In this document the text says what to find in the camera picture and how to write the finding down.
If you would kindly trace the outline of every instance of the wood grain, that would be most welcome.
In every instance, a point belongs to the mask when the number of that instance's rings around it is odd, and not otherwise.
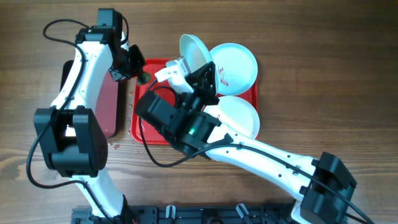
[[[25,161],[35,138],[32,117],[59,90],[66,45],[45,40],[44,25],[71,18],[94,24],[100,7],[129,21],[130,40],[146,58],[178,55],[182,34],[209,49],[225,42],[246,46],[259,64],[259,140],[298,154],[339,156],[358,181],[352,201],[376,223],[398,221],[397,1],[48,1],[0,4],[0,223],[69,223],[88,205],[76,186],[42,190],[29,183]],[[50,35],[73,40],[79,27],[60,24]],[[127,92],[125,104],[132,103]],[[270,182],[203,158],[172,169],[151,163],[127,134],[109,139],[107,167],[132,205],[234,204],[290,201]],[[151,147],[162,162],[182,157]],[[32,169],[42,183],[64,181],[48,170],[40,149]]]

